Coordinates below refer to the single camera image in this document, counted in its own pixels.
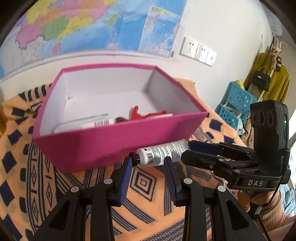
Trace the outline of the pink sweater right forearm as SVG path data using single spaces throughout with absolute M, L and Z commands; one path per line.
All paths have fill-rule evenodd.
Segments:
M 260 218 L 271 240 L 283 240 L 295 222 L 295 213 L 286 215 L 281 203 L 271 209 L 262 209 Z

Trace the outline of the person's right hand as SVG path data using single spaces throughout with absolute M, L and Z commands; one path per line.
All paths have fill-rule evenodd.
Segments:
M 281 203 L 280 191 L 260 192 L 251 197 L 245 191 L 237 192 L 237 200 L 246 212 L 250 210 L 251 204 L 262 206 L 263 209 L 271 209 Z

